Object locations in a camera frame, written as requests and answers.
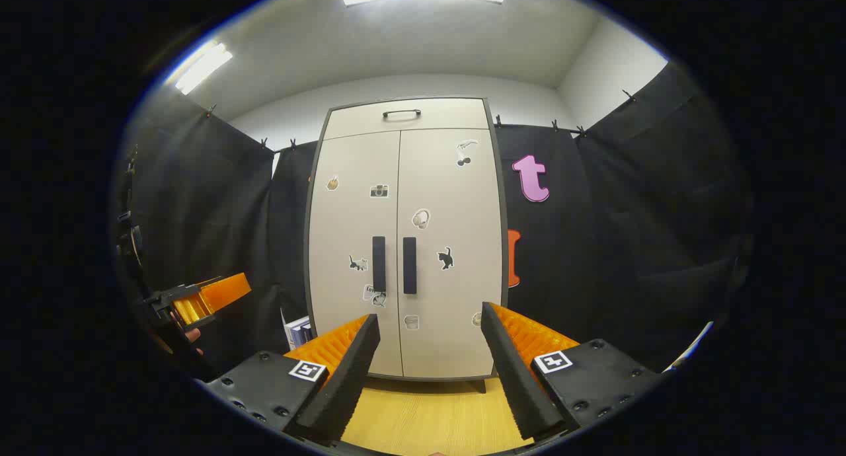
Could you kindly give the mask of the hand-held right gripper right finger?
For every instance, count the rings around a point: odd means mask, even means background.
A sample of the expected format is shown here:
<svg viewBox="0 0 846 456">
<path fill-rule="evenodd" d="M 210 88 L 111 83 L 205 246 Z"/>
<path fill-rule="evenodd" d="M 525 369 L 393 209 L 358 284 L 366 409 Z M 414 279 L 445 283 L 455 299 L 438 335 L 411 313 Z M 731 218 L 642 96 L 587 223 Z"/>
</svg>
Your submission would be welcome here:
<svg viewBox="0 0 846 456">
<path fill-rule="evenodd" d="M 495 303 L 483 303 L 481 330 L 525 439 L 543 441 L 608 420 L 662 380 L 604 339 L 578 344 Z"/>
</svg>

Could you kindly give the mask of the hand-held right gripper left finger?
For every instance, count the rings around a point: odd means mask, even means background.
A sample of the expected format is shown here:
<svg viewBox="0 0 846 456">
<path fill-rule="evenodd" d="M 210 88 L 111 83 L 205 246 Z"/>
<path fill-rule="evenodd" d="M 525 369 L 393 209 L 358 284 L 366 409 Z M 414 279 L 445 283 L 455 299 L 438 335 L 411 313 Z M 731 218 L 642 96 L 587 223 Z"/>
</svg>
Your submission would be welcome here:
<svg viewBox="0 0 846 456">
<path fill-rule="evenodd" d="M 379 342 L 378 316 L 362 315 L 286 354 L 259 351 L 202 386 L 271 432 L 338 441 Z"/>
</svg>

